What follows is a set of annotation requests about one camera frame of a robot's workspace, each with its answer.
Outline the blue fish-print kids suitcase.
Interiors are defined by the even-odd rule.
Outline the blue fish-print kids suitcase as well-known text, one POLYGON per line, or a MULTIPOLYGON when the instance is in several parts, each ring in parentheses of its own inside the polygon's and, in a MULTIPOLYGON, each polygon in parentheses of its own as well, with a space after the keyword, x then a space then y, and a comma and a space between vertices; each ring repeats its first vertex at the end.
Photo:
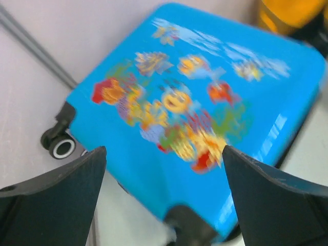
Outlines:
POLYGON ((325 72, 305 43, 166 3, 70 93, 40 142, 55 159, 106 147, 108 172, 178 244, 226 242, 238 219, 224 147, 277 166, 325 72))

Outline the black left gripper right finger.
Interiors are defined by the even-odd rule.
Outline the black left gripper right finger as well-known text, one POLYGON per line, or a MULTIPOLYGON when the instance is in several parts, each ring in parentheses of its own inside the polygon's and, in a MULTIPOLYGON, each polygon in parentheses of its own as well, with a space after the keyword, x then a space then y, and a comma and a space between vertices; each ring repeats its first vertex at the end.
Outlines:
POLYGON ((327 245, 326 186, 233 146, 225 146, 222 156, 245 245, 327 245))

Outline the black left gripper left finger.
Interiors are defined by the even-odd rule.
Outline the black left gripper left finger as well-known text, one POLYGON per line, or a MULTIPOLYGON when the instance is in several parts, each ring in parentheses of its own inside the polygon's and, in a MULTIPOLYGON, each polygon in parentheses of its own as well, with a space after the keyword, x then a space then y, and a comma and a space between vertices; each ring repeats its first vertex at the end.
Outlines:
POLYGON ((106 149, 1 189, 1 245, 86 245, 106 149))

